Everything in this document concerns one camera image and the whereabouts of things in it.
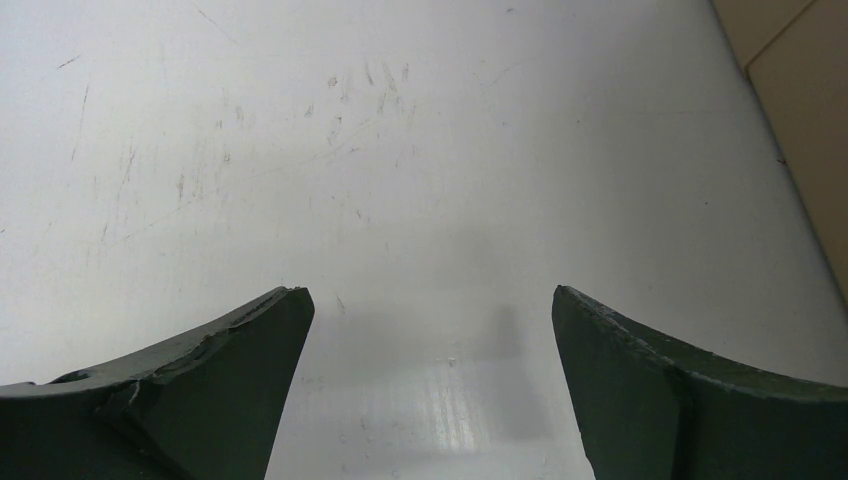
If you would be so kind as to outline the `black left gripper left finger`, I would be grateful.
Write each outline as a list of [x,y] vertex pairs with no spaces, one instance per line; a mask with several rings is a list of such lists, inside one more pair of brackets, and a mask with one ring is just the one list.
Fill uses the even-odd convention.
[[275,288],[51,382],[1,389],[5,479],[262,479],[315,307]]

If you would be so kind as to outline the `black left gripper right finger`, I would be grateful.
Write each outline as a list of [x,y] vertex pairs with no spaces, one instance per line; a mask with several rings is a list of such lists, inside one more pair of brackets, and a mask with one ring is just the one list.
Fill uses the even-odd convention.
[[843,479],[847,391],[757,369],[569,287],[552,325],[599,479]]

